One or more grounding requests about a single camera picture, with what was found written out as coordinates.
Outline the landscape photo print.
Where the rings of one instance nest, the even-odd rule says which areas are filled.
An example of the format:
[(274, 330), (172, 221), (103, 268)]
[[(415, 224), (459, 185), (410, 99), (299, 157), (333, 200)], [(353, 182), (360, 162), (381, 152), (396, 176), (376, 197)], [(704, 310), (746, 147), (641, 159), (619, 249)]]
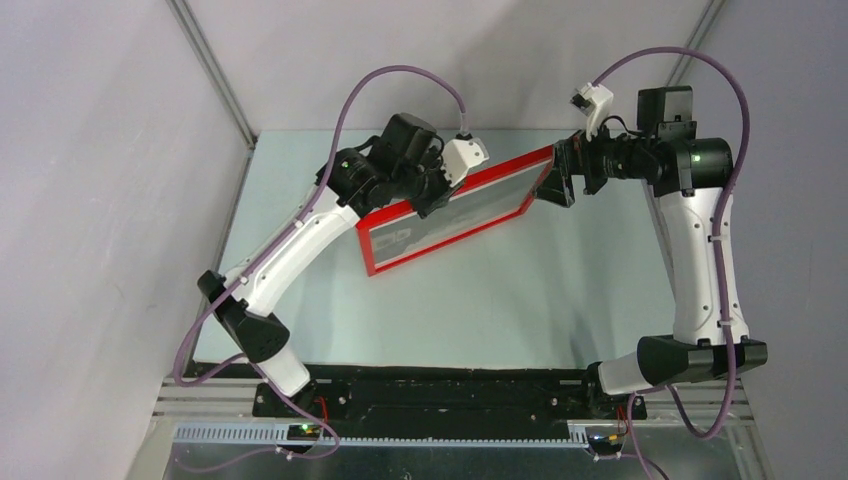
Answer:
[(374, 265), (383, 268), (521, 209), (545, 162), (516, 170), (466, 193), (422, 219), (411, 213), (369, 231)]

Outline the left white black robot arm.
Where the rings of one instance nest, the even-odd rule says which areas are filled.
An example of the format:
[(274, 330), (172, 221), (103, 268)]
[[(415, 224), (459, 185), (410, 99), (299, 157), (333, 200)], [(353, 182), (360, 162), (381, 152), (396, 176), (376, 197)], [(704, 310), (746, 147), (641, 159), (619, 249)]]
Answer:
[(363, 143), (332, 152), (299, 210), (227, 273), (204, 272), (198, 287), (214, 317), (278, 394), (292, 416), (316, 403), (310, 373), (273, 310), (293, 281), (339, 236), (368, 214), (406, 201), (426, 218), (445, 206), (469, 173), (489, 158), (469, 133), (446, 141), (409, 113), (390, 117)]

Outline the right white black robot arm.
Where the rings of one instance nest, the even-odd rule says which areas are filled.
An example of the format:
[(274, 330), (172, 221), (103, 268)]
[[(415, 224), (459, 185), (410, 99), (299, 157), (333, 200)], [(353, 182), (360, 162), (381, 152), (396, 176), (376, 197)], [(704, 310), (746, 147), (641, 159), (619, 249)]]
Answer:
[(596, 381), (583, 388), (581, 402), (596, 418), (616, 411), (623, 394), (733, 378), (768, 360), (767, 345), (750, 335), (735, 285), (731, 149), (723, 139), (697, 137), (692, 97), (688, 86), (640, 91), (636, 130), (615, 136), (606, 124), (612, 92), (594, 84), (579, 88), (572, 102), (586, 126), (553, 145), (552, 169), (534, 192), (567, 208), (575, 201), (575, 177), (583, 178), (587, 195), (611, 179), (642, 180), (668, 231), (673, 331), (645, 336), (633, 353), (589, 368)]

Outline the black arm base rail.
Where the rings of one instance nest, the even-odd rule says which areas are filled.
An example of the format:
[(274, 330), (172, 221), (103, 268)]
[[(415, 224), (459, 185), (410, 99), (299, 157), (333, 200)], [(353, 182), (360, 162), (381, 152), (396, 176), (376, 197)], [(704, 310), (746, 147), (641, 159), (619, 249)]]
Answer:
[(647, 417), (642, 398), (601, 391), (596, 370), (311, 364), (296, 406), (349, 439), (568, 440), (575, 421)]

